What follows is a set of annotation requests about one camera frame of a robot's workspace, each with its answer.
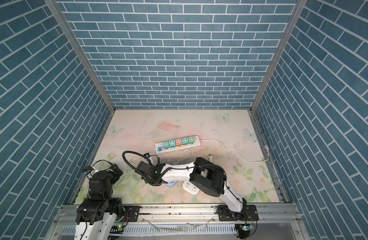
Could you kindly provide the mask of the green plug adapter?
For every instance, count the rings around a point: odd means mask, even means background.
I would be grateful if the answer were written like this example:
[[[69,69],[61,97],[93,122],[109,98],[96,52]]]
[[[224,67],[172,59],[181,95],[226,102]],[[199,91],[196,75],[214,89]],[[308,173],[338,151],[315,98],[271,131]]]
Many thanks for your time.
[[[188,137],[188,143],[193,144],[196,141],[196,138],[194,136]]]

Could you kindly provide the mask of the teal plug adapter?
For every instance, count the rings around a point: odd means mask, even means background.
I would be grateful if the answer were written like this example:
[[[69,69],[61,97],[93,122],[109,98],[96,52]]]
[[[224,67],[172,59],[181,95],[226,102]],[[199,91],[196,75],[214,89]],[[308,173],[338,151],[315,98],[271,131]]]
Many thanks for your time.
[[[170,147],[169,142],[163,142],[163,149],[168,149]]]
[[[169,141],[169,147],[170,148],[173,148],[173,147],[175,147],[176,146],[176,141],[175,140],[171,140],[171,141]]]
[[[189,143],[189,138],[182,138],[182,144],[187,145]]]

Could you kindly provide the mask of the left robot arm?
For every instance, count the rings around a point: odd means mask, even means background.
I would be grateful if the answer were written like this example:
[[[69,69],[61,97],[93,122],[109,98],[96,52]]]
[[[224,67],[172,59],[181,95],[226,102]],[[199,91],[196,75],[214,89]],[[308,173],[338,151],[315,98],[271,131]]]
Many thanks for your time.
[[[83,169],[89,180],[87,197],[77,207],[75,240],[108,240],[115,221],[124,217],[120,198],[113,198],[113,186],[123,175],[123,171],[110,163],[105,170],[97,170],[93,165]]]

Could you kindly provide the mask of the pink plug adapter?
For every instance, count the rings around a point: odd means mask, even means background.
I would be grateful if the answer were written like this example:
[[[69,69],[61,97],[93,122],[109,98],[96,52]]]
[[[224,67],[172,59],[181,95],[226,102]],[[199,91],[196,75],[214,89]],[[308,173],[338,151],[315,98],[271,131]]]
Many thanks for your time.
[[[176,139],[176,146],[181,146],[182,144],[182,139]]]

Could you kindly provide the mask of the teal plug adapter top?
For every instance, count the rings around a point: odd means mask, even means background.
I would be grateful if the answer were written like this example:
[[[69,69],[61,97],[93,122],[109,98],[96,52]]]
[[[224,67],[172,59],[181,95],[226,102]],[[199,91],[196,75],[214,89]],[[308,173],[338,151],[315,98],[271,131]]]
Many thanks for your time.
[[[170,147],[169,142],[163,142],[163,149],[168,149]]]

